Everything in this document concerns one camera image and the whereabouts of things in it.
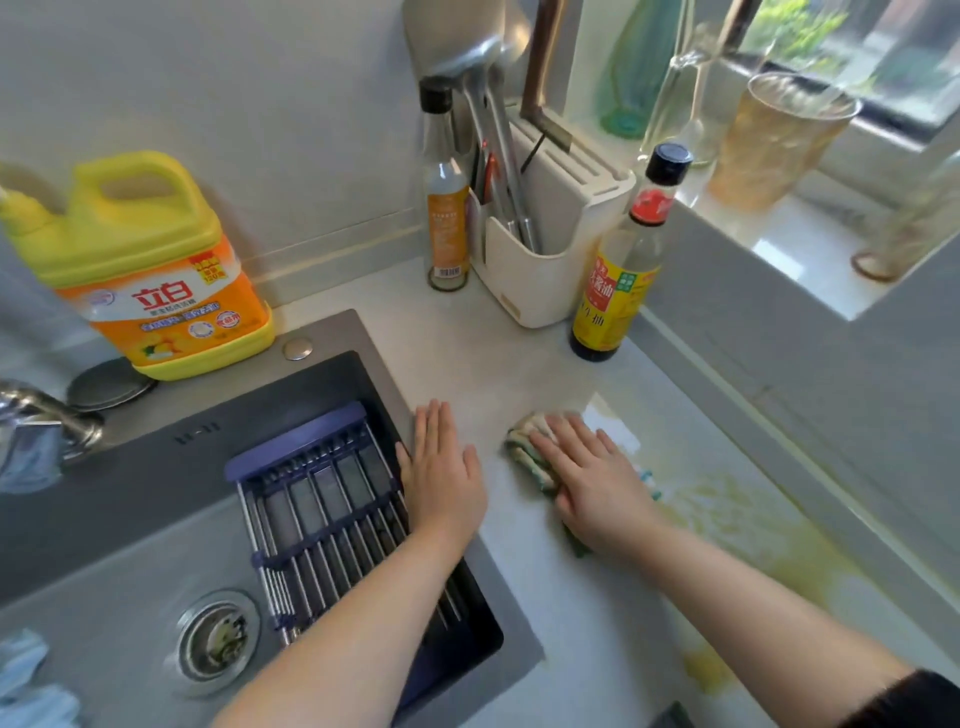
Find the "drinking glass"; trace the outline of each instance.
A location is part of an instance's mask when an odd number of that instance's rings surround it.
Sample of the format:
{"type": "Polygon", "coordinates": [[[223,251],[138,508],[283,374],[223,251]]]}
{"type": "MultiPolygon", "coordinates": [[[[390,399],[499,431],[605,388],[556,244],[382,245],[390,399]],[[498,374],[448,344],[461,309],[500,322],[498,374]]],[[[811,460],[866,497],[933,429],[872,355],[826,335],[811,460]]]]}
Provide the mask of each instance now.
{"type": "Polygon", "coordinates": [[[862,108],[859,99],[823,81],[779,72],[754,76],[720,146],[709,193],[737,209],[768,209],[817,165],[862,108]]]}

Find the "countertop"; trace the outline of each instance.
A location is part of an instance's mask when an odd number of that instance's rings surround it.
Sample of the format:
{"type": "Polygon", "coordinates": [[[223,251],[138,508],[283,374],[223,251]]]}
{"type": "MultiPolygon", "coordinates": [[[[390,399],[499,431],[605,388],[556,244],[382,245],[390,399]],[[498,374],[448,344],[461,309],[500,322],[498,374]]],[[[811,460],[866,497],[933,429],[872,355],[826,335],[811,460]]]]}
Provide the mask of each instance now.
{"type": "Polygon", "coordinates": [[[501,443],[535,410],[585,412],[653,471],[675,519],[751,561],[907,660],[960,670],[629,339],[608,362],[577,358],[565,325],[518,326],[476,277],[457,293],[421,260],[289,303],[281,330],[355,308],[413,409],[449,400],[483,462],[480,529],[546,658],[470,728],[642,727],[680,700],[698,728],[772,723],[708,645],[636,574],[577,559],[533,482],[501,443]]]}

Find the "white knife holder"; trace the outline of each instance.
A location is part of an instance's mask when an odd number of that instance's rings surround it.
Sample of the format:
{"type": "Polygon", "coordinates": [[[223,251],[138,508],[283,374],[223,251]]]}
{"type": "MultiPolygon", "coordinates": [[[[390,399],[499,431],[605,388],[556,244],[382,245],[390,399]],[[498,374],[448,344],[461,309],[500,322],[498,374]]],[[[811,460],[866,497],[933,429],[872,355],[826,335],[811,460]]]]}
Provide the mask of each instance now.
{"type": "MultiPolygon", "coordinates": [[[[540,131],[515,112],[511,126],[516,156],[523,161],[540,131]]],[[[549,139],[522,179],[543,255],[531,253],[510,235],[488,214],[489,206],[475,206],[471,267],[518,324],[540,328],[575,310],[599,236],[624,214],[636,180],[590,144],[578,140],[568,154],[549,139]]]]}

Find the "hand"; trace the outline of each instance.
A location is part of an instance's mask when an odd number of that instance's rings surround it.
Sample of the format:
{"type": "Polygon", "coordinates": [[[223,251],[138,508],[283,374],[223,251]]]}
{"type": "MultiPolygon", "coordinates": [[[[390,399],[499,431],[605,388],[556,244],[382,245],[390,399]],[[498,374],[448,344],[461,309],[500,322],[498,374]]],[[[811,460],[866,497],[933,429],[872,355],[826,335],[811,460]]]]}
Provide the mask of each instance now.
{"type": "Polygon", "coordinates": [[[567,527],[595,551],[637,559],[646,544],[669,529],[627,457],[602,429],[579,415],[548,415],[558,447],[535,432],[530,442],[560,476],[554,501],[567,527]]]}
{"type": "Polygon", "coordinates": [[[459,559],[487,513],[487,490],[476,448],[461,449],[447,402],[417,408],[413,460],[402,443],[396,459],[411,530],[435,535],[459,559]]]}

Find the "soy sauce bottle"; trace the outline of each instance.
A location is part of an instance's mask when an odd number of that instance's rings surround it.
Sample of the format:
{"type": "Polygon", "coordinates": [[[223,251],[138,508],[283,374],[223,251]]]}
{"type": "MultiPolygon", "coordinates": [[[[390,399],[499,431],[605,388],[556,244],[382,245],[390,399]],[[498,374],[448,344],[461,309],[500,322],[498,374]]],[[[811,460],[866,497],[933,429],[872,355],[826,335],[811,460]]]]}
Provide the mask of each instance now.
{"type": "Polygon", "coordinates": [[[661,229],[692,161],[682,144],[657,145],[630,212],[603,234],[570,332],[570,347],[580,358],[606,361],[620,348],[660,272],[661,229]]]}

